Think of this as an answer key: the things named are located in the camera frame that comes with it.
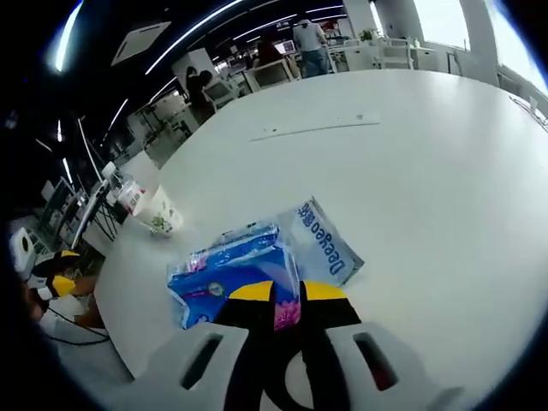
jeans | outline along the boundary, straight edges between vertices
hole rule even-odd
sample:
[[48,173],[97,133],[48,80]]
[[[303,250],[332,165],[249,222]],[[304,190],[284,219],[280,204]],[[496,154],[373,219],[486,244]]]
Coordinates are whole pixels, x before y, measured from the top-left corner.
[[305,68],[303,77],[316,77],[327,74],[327,57],[324,48],[314,51],[302,51],[302,62]]

desk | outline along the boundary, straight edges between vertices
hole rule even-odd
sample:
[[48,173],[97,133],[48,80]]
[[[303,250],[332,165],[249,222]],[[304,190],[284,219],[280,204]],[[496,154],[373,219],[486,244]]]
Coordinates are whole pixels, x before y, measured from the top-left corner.
[[[345,102],[337,108],[333,102]],[[265,124],[378,112],[381,123],[250,142]],[[344,291],[478,401],[513,366],[548,295],[548,136],[508,93],[412,70],[321,76],[220,110],[160,170],[184,218],[151,238],[128,218],[96,298],[137,376],[174,335],[166,264],[314,195],[365,260]]]

plastic bottle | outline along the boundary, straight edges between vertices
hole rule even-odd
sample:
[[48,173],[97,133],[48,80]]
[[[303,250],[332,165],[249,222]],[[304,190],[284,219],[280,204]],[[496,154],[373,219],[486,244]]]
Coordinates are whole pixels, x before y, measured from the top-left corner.
[[131,175],[118,170],[112,162],[103,168],[101,174],[109,181],[110,189],[116,200],[129,214],[133,215],[135,206],[145,190],[137,184]]

white table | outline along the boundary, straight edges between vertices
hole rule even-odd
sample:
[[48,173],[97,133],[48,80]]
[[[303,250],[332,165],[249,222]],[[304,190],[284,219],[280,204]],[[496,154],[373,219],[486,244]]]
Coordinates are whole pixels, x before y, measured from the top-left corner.
[[[265,127],[353,112],[380,124],[250,142]],[[166,264],[311,195],[366,261],[345,286],[362,320],[468,403],[507,373],[546,309],[548,135],[475,80],[362,71],[255,93],[207,122],[159,180],[183,231],[160,241],[128,219],[96,289],[134,376],[176,331]]]

disposable cup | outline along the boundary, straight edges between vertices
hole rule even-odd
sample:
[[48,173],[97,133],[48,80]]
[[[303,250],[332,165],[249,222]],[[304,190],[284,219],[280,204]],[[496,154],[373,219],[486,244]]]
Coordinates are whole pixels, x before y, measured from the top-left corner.
[[171,236],[182,226],[181,214],[159,184],[141,195],[133,216],[162,235]]

